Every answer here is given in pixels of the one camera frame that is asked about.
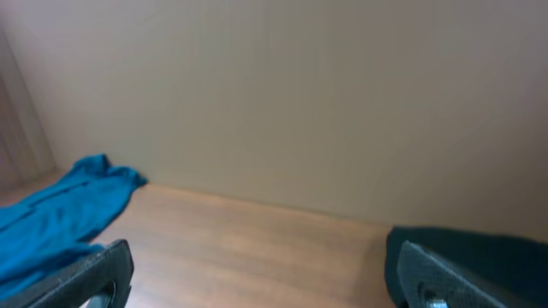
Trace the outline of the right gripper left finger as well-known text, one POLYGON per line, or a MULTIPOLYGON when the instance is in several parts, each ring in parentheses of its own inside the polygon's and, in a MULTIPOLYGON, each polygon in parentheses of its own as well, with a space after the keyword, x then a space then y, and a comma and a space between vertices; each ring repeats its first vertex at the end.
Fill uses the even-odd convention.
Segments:
POLYGON ((116 240, 54 275, 1 301, 2 308, 124 308, 134 260, 126 240, 116 240))

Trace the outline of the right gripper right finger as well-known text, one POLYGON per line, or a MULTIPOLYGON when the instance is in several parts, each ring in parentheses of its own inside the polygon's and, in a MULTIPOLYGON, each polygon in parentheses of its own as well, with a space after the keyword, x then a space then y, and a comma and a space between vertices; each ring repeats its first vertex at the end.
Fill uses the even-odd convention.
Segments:
POLYGON ((411 308, 508 308, 514 300, 423 246, 402 244, 397 275, 411 308))

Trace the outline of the black shorts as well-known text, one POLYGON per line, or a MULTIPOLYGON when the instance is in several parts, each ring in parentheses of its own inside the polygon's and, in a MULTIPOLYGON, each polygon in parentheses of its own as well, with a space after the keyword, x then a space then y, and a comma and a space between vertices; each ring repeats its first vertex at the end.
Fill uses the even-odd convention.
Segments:
POLYGON ((409 307, 397 275, 406 241, 423 246, 514 300, 512 307, 547 305, 547 246, 537 241, 446 228, 393 228, 386 238, 384 280, 392 302, 409 307))

